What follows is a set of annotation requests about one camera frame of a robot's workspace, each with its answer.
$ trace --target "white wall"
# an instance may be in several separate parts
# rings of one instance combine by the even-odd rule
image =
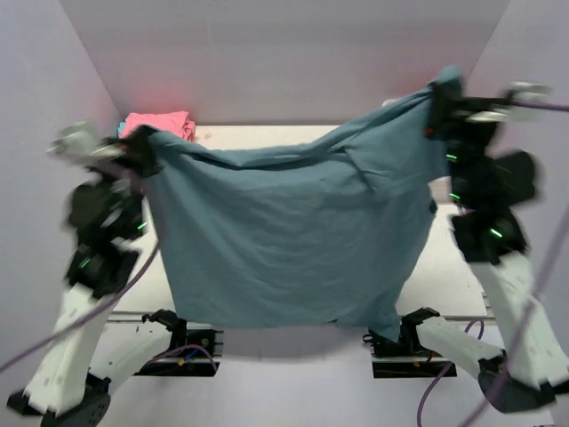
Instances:
[[[123,114],[337,124],[469,73],[509,0],[61,0]]]
[[[569,3],[512,0],[469,79],[472,94],[497,93],[514,79],[550,85],[549,101],[569,104]],[[538,205],[520,209],[533,260],[541,265],[565,206],[569,203],[569,120],[566,114],[545,113],[534,123],[510,124],[499,149],[525,149],[542,162],[544,197]],[[545,296],[557,337],[569,353],[569,242]],[[569,399],[553,411],[557,424],[569,425]]]
[[[57,0],[0,3],[0,58],[2,364],[51,331],[72,254],[62,207],[83,176],[45,150],[64,126],[90,118],[110,133],[119,115]],[[4,402],[38,363],[30,358],[0,377],[0,425],[29,425]]]

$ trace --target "white tabletop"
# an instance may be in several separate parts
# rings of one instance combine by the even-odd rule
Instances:
[[[334,126],[199,126],[196,142],[212,149],[291,145],[313,141],[333,128]],[[456,214],[453,205],[439,205],[429,241],[413,275],[405,283],[397,304],[400,314],[429,306],[445,316],[486,315],[481,287],[461,259],[448,230],[449,214]],[[133,243],[134,247],[143,252],[135,270],[148,259],[155,243],[156,232],[150,223],[147,234]],[[160,254],[140,282],[119,302],[115,313],[152,312],[159,309],[174,309]]]
[[[134,333],[108,325],[95,359]],[[306,326],[225,331],[213,378],[133,377],[113,397],[100,427],[413,427],[431,379],[373,379],[363,328]],[[501,345],[495,326],[485,341]],[[433,391],[425,427],[453,427],[482,399],[477,382],[459,370]],[[533,427],[549,411],[503,415],[490,408],[476,426]]]

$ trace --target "green led light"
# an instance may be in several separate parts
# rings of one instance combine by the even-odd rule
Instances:
[[[494,236],[496,236],[497,238],[503,238],[502,234],[501,234],[499,231],[495,230],[495,229],[490,229],[490,232],[491,232],[492,234],[494,234]]]

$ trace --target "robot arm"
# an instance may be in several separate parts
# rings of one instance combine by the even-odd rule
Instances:
[[[462,210],[451,218],[456,245],[485,290],[505,350],[480,342],[430,309],[406,316],[403,323],[413,330],[415,344],[462,367],[478,380],[486,396],[508,360],[508,380],[498,398],[490,399],[499,411],[544,407],[569,392],[569,358],[557,342],[543,306],[533,296],[528,247],[510,211],[511,206],[535,197],[537,168],[524,151],[495,159],[485,152],[497,124],[509,118],[512,100],[545,91],[542,86],[523,84],[495,100],[463,98],[444,87],[433,91],[427,129],[431,137],[447,143],[451,196]],[[529,302],[534,304],[533,316],[512,359],[510,350]]]
[[[93,299],[91,289],[73,286],[65,292],[55,332],[96,310],[108,298]],[[150,316],[129,341],[91,365],[113,307],[53,342],[28,386],[11,395],[8,407],[22,415],[42,416],[42,427],[96,426],[116,390],[186,335],[185,322],[173,312],[161,310]]]
[[[112,162],[146,177],[159,170],[148,145],[150,128],[126,140],[101,140],[87,123],[63,131],[51,152],[86,165],[96,181],[77,187],[70,199],[68,225],[76,231],[76,252],[66,275],[58,333],[93,313],[99,314],[54,340],[28,386],[11,395],[8,407],[21,415],[42,416],[42,427],[95,426],[110,396],[152,358],[187,342],[187,322],[160,310],[143,318],[136,335],[92,365],[108,316],[124,293],[140,253],[122,242],[142,236],[142,195],[124,177],[105,171]]]
[[[545,407],[567,393],[569,358],[564,354],[549,324],[545,310],[531,295],[530,262],[521,253],[502,258],[501,265],[471,263],[470,269],[483,285],[493,306],[505,349],[479,341],[450,324],[432,310],[420,310],[404,318],[413,324],[417,343],[451,360],[478,381],[486,395],[503,369],[528,300],[536,304],[516,357],[508,361],[509,379],[497,399],[490,403],[502,413],[525,412]]]

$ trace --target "teal cloth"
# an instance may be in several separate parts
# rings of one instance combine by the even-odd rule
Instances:
[[[437,79],[457,93],[456,68]],[[395,304],[434,218],[445,144],[428,87],[316,141],[210,150],[171,133],[150,209],[178,315],[221,327],[337,321],[396,340]]]

